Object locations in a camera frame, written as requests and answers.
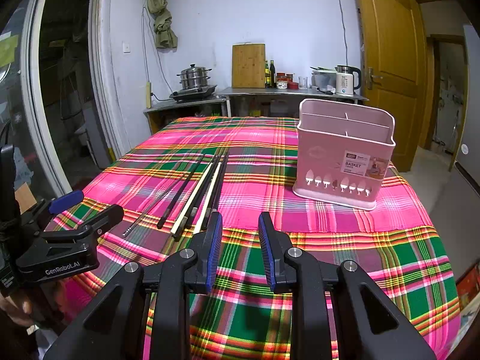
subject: electric kettle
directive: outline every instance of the electric kettle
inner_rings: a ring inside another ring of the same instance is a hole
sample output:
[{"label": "electric kettle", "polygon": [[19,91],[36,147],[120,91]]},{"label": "electric kettle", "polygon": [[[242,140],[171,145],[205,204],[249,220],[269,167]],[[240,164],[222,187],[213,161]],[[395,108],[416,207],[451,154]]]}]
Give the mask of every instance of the electric kettle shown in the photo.
[{"label": "electric kettle", "polygon": [[[360,88],[362,84],[362,72],[357,67],[345,66],[339,64],[335,70],[337,71],[337,93],[341,95],[351,96],[355,89]],[[358,74],[358,84],[354,86],[353,73]]]}]

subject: wooden cutting board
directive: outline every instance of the wooden cutting board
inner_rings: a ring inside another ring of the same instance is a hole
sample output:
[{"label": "wooden cutting board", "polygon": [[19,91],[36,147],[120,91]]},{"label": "wooden cutting board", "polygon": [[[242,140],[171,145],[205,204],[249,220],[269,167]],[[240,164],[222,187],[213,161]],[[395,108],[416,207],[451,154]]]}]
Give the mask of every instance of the wooden cutting board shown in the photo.
[{"label": "wooden cutting board", "polygon": [[232,88],[265,88],[265,44],[233,45]]}]

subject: bundle of chopsticks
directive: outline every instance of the bundle of chopsticks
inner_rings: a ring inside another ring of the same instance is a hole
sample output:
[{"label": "bundle of chopsticks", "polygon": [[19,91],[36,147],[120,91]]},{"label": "bundle of chopsticks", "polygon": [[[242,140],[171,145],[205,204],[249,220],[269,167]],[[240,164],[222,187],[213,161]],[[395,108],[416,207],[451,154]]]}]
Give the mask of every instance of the bundle of chopsticks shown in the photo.
[{"label": "bundle of chopsticks", "polygon": [[[162,194],[155,196],[152,202],[143,210],[140,216],[135,220],[134,223],[123,233],[123,237],[126,237],[131,231],[141,222],[141,220],[148,214],[148,212],[157,205],[160,200],[162,200],[173,188],[183,180],[182,185],[177,190],[173,199],[170,201],[169,205],[162,214],[160,220],[157,223],[157,228],[161,229],[165,222],[167,221],[170,213],[172,212],[175,204],[177,204],[178,199],[181,197],[183,191],[188,185],[191,178],[194,176],[198,166],[202,163],[205,155],[201,155],[200,159],[193,163],[189,168],[189,173],[186,177],[181,177],[170,185]],[[187,201],[183,205],[180,214],[176,218],[170,234],[174,239],[179,240],[182,236],[183,230],[188,227],[191,228],[193,225],[195,216],[198,213],[200,205],[202,204],[203,197],[205,201],[203,202],[202,209],[200,211],[200,216],[195,224],[193,233],[199,233],[202,230],[206,230],[208,221],[210,220],[210,215],[212,212],[218,210],[218,203],[220,201],[220,194],[222,191],[223,179],[225,176],[225,170],[227,168],[227,161],[229,159],[229,150],[221,148],[219,154],[215,154],[212,160],[208,163],[205,171],[202,173],[200,179],[196,182],[192,193],[188,197]]]}]

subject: door handle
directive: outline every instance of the door handle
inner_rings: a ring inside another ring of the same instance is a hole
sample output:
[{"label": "door handle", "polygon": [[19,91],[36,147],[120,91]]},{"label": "door handle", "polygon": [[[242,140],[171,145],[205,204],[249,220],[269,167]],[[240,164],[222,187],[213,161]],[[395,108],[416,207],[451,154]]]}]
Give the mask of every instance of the door handle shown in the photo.
[{"label": "door handle", "polygon": [[375,76],[374,75],[374,69],[372,67],[368,68],[368,74],[367,74],[367,89],[373,89],[374,87],[374,79],[377,80],[382,80],[382,76]]}]

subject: pink basket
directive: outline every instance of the pink basket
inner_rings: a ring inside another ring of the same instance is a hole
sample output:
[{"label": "pink basket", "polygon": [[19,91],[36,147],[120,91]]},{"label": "pink basket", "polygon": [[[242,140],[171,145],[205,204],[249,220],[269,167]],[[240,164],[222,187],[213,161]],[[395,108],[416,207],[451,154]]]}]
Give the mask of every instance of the pink basket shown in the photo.
[{"label": "pink basket", "polygon": [[300,103],[297,180],[307,199],[373,210],[395,147],[388,112],[329,100]]}]

